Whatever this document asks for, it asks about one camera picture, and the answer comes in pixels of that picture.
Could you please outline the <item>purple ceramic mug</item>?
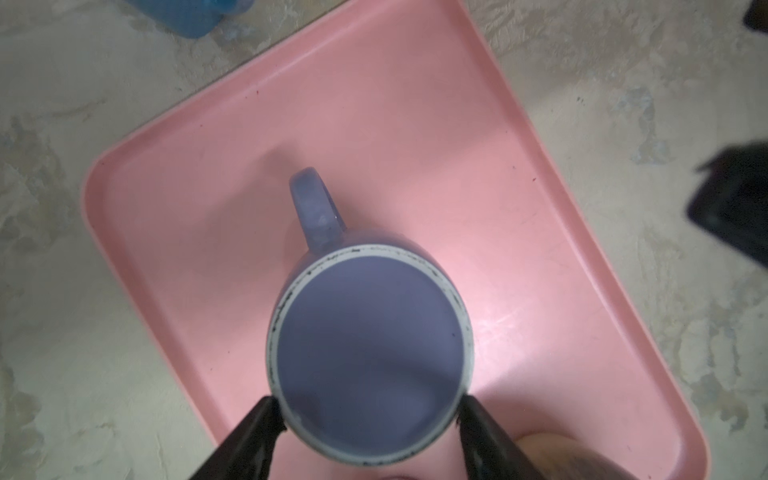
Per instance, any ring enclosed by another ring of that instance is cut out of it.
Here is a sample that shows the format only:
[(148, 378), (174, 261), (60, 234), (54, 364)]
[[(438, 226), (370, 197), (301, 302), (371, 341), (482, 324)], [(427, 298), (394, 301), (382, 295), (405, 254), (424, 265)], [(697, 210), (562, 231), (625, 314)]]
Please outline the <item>purple ceramic mug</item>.
[(420, 246), (348, 229), (316, 170), (289, 186), (308, 251), (272, 313), (271, 393), (285, 424), (330, 459), (406, 460), (443, 434), (468, 391), (468, 311)]

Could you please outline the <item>blue dotted ceramic mug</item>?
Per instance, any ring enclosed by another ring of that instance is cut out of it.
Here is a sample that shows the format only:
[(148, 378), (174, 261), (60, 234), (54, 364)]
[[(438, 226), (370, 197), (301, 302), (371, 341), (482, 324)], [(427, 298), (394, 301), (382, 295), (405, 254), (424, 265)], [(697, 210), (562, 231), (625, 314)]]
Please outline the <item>blue dotted ceramic mug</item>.
[(227, 17), (247, 12), (254, 0), (128, 0), (149, 18), (184, 38), (210, 33)]

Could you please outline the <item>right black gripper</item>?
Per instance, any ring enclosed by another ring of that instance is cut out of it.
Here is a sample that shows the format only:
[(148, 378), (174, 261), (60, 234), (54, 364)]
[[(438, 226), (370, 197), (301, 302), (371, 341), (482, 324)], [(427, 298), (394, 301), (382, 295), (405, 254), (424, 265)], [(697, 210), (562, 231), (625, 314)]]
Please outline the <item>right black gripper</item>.
[(731, 145), (698, 168), (707, 178), (688, 204), (698, 227), (767, 265), (767, 143)]

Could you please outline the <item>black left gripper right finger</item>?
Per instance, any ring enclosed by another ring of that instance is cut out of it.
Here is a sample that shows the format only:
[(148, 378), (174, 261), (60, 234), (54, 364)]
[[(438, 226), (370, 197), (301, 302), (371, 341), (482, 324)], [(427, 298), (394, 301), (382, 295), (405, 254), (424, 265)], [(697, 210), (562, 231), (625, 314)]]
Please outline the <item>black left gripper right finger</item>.
[(544, 480), (542, 473), (474, 396), (462, 397), (457, 424), (469, 480)]

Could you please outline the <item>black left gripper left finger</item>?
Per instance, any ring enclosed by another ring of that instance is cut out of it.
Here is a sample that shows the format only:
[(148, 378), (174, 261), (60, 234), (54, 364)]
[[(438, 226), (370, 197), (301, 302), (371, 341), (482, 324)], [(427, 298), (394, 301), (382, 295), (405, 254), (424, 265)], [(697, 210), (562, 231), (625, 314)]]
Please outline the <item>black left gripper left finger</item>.
[(267, 480), (284, 431), (278, 400), (261, 398), (190, 480)]

